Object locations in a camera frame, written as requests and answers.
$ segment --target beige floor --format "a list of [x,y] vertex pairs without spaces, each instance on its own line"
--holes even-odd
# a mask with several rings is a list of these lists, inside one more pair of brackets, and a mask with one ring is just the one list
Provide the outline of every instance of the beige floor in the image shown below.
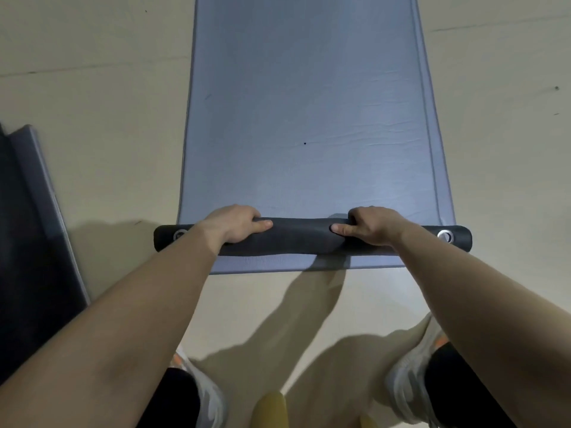
[[[571,0],[419,1],[457,220],[475,255],[571,310]],[[175,221],[193,4],[0,1],[0,120],[38,129],[94,298]],[[426,312],[403,269],[218,276],[184,346],[231,428],[276,388],[293,426],[345,426],[384,401]]]

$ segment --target hand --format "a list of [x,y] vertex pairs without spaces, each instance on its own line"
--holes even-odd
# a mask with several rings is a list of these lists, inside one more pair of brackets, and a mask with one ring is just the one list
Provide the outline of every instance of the hand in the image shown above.
[[272,228],[274,223],[269,220],[253,222],[255,217],[260,216],[260,212],[253,207],[234,204],[214,210],[197,225],[218,235],[222,244],[238,243],[252,233],[262,233]]
[[349,216],[357,225],[333,224],[331,231],[375,246],[390,246],[403,229],[412,224],[395,210],[384,207],[357,207],[349,211]]

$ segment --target white sneaker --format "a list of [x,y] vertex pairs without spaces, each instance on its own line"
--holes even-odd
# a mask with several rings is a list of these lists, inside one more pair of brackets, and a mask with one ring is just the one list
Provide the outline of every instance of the white sneaker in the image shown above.
[[442,426],[434,415],[424,374],[432,354],[448,342],[436,319],[430,320],[420,343],[393,366],[385,379],[385,387],[395,413],[408,424],[426,422],[431,427]]
[[200,398],[196,428],[222,428],[228,418],[228,405],[220,388],[192,364],[180,345],[176,349],[171,367],[183,369],[194,377]]

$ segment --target bare skin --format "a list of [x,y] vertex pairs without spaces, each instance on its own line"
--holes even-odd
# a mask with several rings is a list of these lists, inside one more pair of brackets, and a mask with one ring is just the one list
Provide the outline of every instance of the bare skin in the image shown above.
[[135,426],[222,245],[271,228],[229,206],[117,282],[0,388],[3,427]]
[[456,349],[518,427],[569,426],[571,314],[394,210],[349,214],[357,225],[331,230],[396,250]]

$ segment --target black pant leg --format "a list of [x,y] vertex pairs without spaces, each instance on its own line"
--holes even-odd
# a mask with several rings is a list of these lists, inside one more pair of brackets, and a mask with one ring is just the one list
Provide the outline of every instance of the black pant leg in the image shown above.
[[194,428],[200,411],[200,397],[194,377],[178,368],[168,368],[140,418],[138,428],[168,424]]
[[450,342],[432,355],[424,382],[434,413],[446,427],[516,428]]

